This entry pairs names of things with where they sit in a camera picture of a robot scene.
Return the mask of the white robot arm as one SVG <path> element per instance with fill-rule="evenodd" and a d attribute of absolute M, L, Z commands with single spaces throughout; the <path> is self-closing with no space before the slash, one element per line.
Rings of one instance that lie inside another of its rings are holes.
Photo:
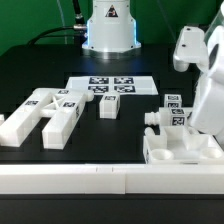
<path fill-rule="evenodd" d="M 173 54 L 176 71 L 185 72 L 190 64 L 200 70 L 189 124 L 211 135 L 224 130 L 224 2 L 204 32 L 182 28 Z"/>

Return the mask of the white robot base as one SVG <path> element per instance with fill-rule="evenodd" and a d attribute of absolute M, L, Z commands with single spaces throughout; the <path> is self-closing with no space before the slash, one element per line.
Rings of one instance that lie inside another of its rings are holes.
<path fill-rule="evenodd" d="M 136 55 L 140 49 L 130 0 L 93 0 L 83 53 L 100 59 L 119 59 Z"/>

